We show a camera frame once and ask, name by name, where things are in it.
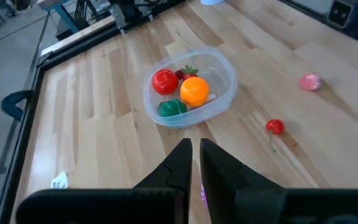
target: wooden tabletop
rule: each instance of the wooden tabletop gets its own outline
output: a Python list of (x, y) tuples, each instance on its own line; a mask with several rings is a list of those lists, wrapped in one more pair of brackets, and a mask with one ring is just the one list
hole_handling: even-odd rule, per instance
[[(156, 125), (143, 104), (152, 65), (211, 45), (239, 80), (231, 107), (185, 129)], [(298, 87), (319, 73), (320, 91)], [(286, 133), (264, 131), (279, 118)], [(45, 74), (17, 192), (50, 187), (60, 172), (71, 188), (132, 187), (182, 138), (194, 150), (190, 223), (209, 223), (200, 197), (200, 138), (284, 187), (358, 188), (358, 41), (276, 0), (192, 0)]]

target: clear plastic bowl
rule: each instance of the clear plastic bowl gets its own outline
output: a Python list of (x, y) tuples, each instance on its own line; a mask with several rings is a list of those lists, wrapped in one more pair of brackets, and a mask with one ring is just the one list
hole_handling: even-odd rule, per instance
[[(189, 108), (186, 113), (171, 117), (161, 117), (157, 113), (158, 105), (174, 98), (180, 100), (180, 85), (174, 93), (162, 96), (152, 87), (152, 77), (160, 69), (167, 68), (172, 71), (184, 68), (185, 65), (199, 70), (198, 76), (208, 82), (209, 99), (203, 106)], [(226, 111), (237, 91), (237, 75), (233, 66), (227, 59), (213, 47), (202, 47), (189, 50), (187, 53), (173, 58), (166, 58), (156, 63), (144, 80), (144, 106), (147, 114), (158, 124), (169, 128), (185, 128), (201, 123)]]

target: black cable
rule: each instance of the black cable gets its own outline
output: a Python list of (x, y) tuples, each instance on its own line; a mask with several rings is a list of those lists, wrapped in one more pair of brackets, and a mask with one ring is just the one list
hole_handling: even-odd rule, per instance
[(48, 12), (48, 15), (49, 15), (50, 19), (52, 20), (53, 24), (55, 25), (56, 29), (59, 31), (59, 33), (61, 33), (60, 29), (59, 29), (59, 26), (56, 25), (56, 22), (54, 21), (54, 19), (53, 19), (53, 17), (52, 17), (50, 12)]
[(85, 28), (87, 26), (86, 25), (86, 23), (87, 23), (87, 21), (86, 21), (86, 12), (87, 12), (87, 10), (88, 10), (88, 1), (85, 1), (84, 2), (84, 8), (83, 8), (82, 14), (81, 14), (81, 16), (82, 16), (81, 25), (83, 26), (83, 28)]
[(27, 24), (26, 26), (24, 26), (24, 27), (22, 27), (22, 28), (20, 28), (20, 29), (18, 29), (18, 30), (16, 30), (16, 31), (14, 31), (14, 32), (11, 32), (10, 34), (7, 34), (7, 35), (1, 37), (0, 40), (5, 39), (6, 37), (9, 37), (10, 35), (15, 34), (15, 33), (19, 32), (20, 30), (25, 29), (25, 28), (31, 26), (32, 24), (35, 24), (36, 22), (42, 20), (42, 19), (45, 19), (45, 17), (46, 17), (46, 16), (43, 16), (43, 17), (37, 19), (36, 21), (31, 22), (30, 24)]

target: toy tomato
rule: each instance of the toy tomato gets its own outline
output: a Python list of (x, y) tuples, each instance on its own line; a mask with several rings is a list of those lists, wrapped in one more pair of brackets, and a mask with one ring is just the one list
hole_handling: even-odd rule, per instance
[(161, 69), (153, 75), (153, 89), (160, 95), (169, 95), (178, 87), (179, 81), (175, 73), (169, 69)]
[(201, 106), (208, 98), (209, 87), (200, 77), (186, 79), (180, 87), (180, 98), (189, 106)]
[(187, 112), (186, 104), (178, 99), (161, 102), (157, 108), (158, 115), (162, 117), (175, 116)]

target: orange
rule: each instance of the orange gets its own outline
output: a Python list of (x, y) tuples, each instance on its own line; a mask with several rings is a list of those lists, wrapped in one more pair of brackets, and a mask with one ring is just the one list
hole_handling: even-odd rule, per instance
[(200, 77), (186, 79), (180, 86), (180, 98), (188, 106), (201, 106), (208, 98), (208, 83)]

